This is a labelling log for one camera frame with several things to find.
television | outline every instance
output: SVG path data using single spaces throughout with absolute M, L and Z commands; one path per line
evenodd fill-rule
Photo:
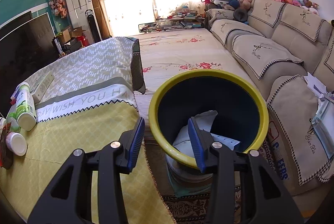
M 16 86 L 59 58 L 52 44 L 54 37 L 49 15 L 45 13 L 19 25 L 0 38 L 2 115 L 6 116 L 11 107 L 10 97 Z

yellow rim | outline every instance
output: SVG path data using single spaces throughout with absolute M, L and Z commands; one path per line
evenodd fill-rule
M 245 81 L 244 79 L 232 73 L 222 71 L 222 70 L 216 70 L 216 69 L 196 69 L 196 70 L 191 70 L 191 71 L 180 73 L 170 78 L 166 82 L 164 82 L 157 89 L 150 103 L 149 121 L 150 121 L 150 127 L 151 127 L 152 134 L 155 140 L 158 142 L 158 144 L 162 147 L 162 149 L 176 161 L 188 167 L 197 168 L 195 158 L 189 157 L 179 152 L 170 143 L 168 143 L 168 141 L 163 136 L 160 130 L 159 124 L 158 124 L 158 106 L 163 96 L 166 94 L 166 92 L 169 89 L 171 89 L 171 87 L 173 87 L 177 83 L 184 81 L 186 79 L 200 77 L 200 76 L 212 76 L 212 77 L 218 77 L 218 78 L 223 78 L 223 79 L 232 81 L 235 84 L 238 84 L 240 87 L 242 87 L 245 91 L 247 91 L 248 94 L 253 98 L 255 104 L 258 107 L 260 123 L 259 123 L 259 129 L 258 129 L 258 133 L 256 135 L 255 140 L 244 151 L 244 153 L 247 153 L 251 149 L 256 149 L 256 150 L 259 149 L 268 131 L 269 118 L 268 118 L 268 110 L 267 110 L 266 102 L 264 101 L 260 92 L 255 87 L 253 87 L 249 82 Z

beige sofa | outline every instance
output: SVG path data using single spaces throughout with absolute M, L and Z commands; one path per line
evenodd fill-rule
M 311 215 L 332 185 L 334 163 L 312 131 L 318 98 L 302 76 L 310 72 L 328 92 L 334 90 L 332 26 L 309 11 L 273 0 L 253 0 L 249 25 L 224 19 L 219 11 L 207 11 L 210 31 L 267 101 L 267 138 L 278 175 L 304 216 Z

white box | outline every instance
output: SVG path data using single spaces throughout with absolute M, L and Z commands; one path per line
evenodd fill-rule
M 39 103 L 44 96 L 46 90 L 49 88 L 50 84 L 54 80 L 54 76 L 51 72 L 41 76 L 34 83 L 30 89 L 30 93 L 34 99 L 34 103 Z

rug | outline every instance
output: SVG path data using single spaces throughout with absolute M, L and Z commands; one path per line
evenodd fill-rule
M 168 180 L 165 152 L 153 137 L 145 136 L 145 155 L 149 169 L 165 205 L 168 207 L 176 224 L 204 224 L 210 199 L 210 192 L 199 195 L 177 198 Z M 269 162 L 273 163 L 272 155 L 266 142 L 258 150 Z M 241 187 L 235 185 L 234 223 L 240 222 L 241 214 Z

